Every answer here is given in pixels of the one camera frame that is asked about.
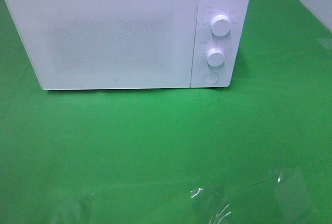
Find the round white door-release button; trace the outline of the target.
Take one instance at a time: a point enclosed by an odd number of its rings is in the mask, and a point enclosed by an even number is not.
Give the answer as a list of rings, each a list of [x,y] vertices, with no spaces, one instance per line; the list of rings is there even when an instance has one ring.
[[[210,72],[203,77],[205,83],[209,85],[214,85],[219,80],[219,75],[216,72]]]

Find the white microwave knob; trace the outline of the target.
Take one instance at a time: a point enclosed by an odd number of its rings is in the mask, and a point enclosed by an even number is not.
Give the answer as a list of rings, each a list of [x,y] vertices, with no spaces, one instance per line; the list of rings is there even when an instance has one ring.
[[[212,48],[207,52],[206,60],[209,66],[218,67],[225,61],[225,54],[220,48]]]
[[[225,36],[230,32],[231,19],[226,13],[221,12],[210,20],[210,27],[215,36]]]

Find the white microwave door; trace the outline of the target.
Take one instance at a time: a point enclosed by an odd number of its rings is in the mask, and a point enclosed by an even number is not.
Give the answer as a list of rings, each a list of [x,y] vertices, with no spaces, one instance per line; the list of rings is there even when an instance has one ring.
[[[185,88],[197,0],[6,0],[45,90]]]

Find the green table cloth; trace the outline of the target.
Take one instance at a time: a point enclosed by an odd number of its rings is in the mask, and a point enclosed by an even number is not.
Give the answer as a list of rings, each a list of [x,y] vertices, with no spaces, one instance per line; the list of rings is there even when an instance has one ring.
[[[47,92],[1,1],[1,223],[331,223],[331,32],[250,0],[228,88]]]

